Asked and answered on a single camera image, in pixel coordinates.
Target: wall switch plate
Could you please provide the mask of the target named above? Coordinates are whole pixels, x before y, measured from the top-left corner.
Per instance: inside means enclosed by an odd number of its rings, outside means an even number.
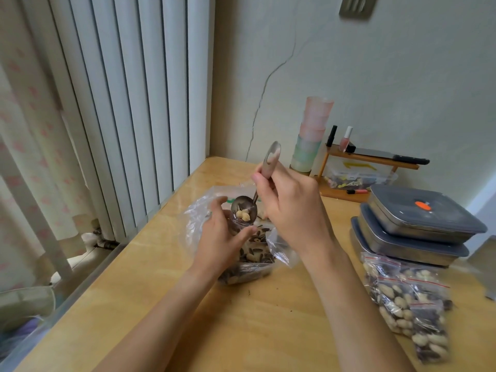
[[[339,16],[350,19],[369,19],[377,0],[343,0]]]

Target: curtain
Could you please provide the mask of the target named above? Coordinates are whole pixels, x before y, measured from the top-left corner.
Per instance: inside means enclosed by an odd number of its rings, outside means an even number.
[[[0,291],[71,275],[95,211],[18,0],[0,0]]]

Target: white bottle cap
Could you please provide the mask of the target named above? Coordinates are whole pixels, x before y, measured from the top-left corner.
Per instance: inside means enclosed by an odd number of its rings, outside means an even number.
[[[348,126],[348,129],[346,129],[346,133],[344,134],[344,138],[350,138],[351,131],[353,130],[352,126]]]

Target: person's left hand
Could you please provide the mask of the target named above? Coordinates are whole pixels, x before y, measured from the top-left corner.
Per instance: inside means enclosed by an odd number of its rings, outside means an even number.
[[[204,273],[215,275],[216,279],[235,261],[239,256],[239,249],[257,231],[255,226],[249,226],[232,236],[227,225],[231,211],[222,210],[221,207],[226,201],[226,196],[217,197],[210,204],[212,215],[203,224],[192,266]]]

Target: white blinds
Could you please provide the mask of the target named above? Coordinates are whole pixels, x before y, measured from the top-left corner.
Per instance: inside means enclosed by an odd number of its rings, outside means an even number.
[[[208,155],[214,0],[36,2],[59,35],[66,68],[52,69],[72,83],[67,123],[84,126],[102,230],[124,241]]]

